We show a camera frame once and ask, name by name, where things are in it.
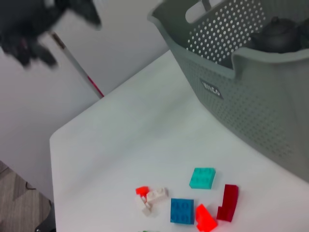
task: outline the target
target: white lego brick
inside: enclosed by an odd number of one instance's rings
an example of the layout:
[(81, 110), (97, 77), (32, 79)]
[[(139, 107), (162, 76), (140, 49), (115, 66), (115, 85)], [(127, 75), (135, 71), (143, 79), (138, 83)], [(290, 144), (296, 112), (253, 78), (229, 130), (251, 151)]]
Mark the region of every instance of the white lego brick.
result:
[(147, 202), (144, 202), (144, 200), (139, 195), (135, 197), (135, 202), (136, 202), (137, 207), (141, 210), (141, 212), (144, 215), (146, 216), (150, 215), (150, 208), (151, 208), (150, 205)]
[(157, 188), (147, 193), (147, 203), (154, 204), (168, 198), (168, 192), (165, 188)]

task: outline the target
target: basket label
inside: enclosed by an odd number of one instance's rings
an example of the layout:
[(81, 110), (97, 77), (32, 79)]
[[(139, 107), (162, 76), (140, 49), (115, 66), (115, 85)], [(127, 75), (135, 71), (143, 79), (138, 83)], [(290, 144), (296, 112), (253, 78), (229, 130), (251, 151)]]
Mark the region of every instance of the basket label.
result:
[(213, 86), (212, 84), (209, 84), (208, 82), (200, 79), (204, 88), (209, 91), (210, 93), (214, 94), (215, 96), (223, 99), (222, 94), (220, 93), (219, 89), (216, 86)]

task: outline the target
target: teapot lid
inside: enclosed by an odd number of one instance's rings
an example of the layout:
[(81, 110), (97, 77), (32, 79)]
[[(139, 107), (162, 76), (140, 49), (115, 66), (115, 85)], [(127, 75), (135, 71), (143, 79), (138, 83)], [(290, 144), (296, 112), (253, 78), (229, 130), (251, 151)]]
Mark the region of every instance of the teapot lid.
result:
[(294, 27), (295, 22), (290, 19), (279, 19), (278, 17), (273, 17), (271, 22), (264, 27), (262, 33), (264, 35), (280, 35)]

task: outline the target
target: blue lego brick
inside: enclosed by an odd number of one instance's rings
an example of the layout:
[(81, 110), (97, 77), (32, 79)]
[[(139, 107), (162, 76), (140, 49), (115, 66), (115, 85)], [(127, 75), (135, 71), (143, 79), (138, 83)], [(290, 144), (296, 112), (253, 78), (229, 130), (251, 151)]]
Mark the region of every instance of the blue lego brick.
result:
[(215, 175), (214, 168), (195, 168), (189, 186), (192, 189), (211, 189)]
[(194, 224), (194, 200), (170, 199), (170, 221), (180, 224)]

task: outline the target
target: black teapot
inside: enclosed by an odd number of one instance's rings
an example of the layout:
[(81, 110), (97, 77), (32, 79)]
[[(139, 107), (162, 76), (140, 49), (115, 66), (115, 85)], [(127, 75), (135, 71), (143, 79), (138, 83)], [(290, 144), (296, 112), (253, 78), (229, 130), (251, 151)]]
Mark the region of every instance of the black teapot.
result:
[(295, 22), (273, 17), (260, 33), (251, 34), (258, 50), (271, 53), (296, 52), (301, 48), (300, 33)]

